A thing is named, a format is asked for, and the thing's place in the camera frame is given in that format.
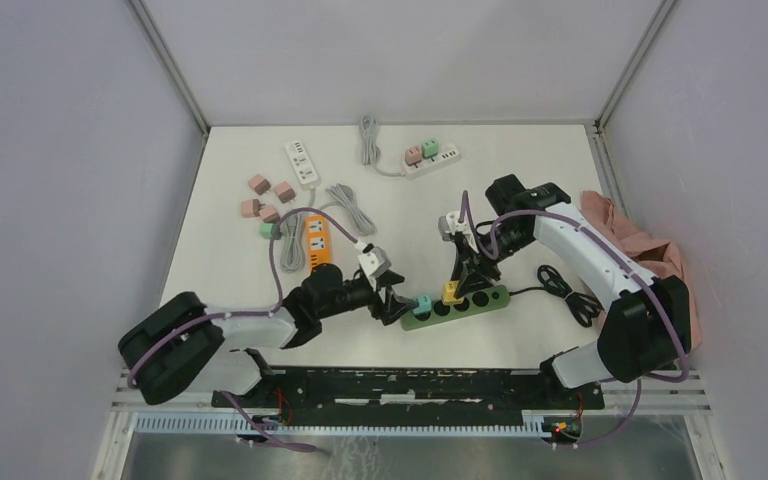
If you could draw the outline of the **mint adapter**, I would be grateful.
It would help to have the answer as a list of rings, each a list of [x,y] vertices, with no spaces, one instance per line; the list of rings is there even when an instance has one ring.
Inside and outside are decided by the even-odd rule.
[[[259,235],[265,240],[280,240],[283,236],[282,227],[275,223],[262,223],[258,229]]]

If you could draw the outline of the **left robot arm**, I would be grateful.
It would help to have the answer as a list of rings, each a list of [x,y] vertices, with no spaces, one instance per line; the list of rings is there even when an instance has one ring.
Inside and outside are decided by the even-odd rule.
[[[361,308],[391,325],[419,305],[395,292],[403,280],[390,270],[375,280],[363,271],[344,279],[339,267],[321,264],[276,311],[210,309],[194,292],[179,293],[119,340],[130,370],[127,384],[147,404],[159,405],[190,387],[221,350],[238,349],[244,373],[232,390],[247,404],[263,406],[272,399],[275,382],[255,350],[299,347],[322,333],[324,319]]]

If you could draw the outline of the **yellow USB adapter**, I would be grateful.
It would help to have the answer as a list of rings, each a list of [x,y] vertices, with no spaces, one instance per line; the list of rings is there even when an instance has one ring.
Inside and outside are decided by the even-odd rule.
[[[441,295],[441,303],[446,306],[454,306],[462,304],[465,300],[464,296],[457,294],[459,282],[457,280],[451,280],[444,284]]]

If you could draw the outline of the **teal USB adapter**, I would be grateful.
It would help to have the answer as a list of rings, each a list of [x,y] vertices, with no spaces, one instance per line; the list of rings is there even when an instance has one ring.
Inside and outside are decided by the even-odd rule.
[[[432,312],[433,300],[429,295],[420,295],[414,298],[416,306],[412,310],[415,317],[427,317]]]

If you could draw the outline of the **green power strip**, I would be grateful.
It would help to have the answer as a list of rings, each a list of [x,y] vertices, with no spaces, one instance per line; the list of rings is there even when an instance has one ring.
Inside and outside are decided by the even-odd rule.
[[[432,300],[433,308],[429,316],[417,318],[412,312],[408,313],[399,320],[402,329],[418,330],[501,310],[509,305],[511,295],[504,285],[496,285],[468,294],[464,302],[459,305],[443,305],[440,298],[432,298]]]

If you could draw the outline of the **orange power strip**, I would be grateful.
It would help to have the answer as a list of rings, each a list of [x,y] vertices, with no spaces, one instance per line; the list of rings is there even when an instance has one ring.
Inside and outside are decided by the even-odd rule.
[[[305,225],[306,248],[310,271],[332,262],[329,223],[323,215],[308,215]]]

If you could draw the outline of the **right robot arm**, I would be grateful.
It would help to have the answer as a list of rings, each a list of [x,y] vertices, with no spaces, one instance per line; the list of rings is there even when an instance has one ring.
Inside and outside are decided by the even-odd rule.
[[[494,285],[502,261],[538,242],[572,268],[606,313],[596,340],[549,359],[548,374],[537,382],[545,405],[562,408],[591,382],[687,379],[692,338],[683,280],[660,278],[633,261],[554,183],[527,189],[507,175],[494,180],[485,196],[497,215],[487,232],[478,232],[467,194],[458,210],[438,220],[442,239],[456,248],[457,297]]]

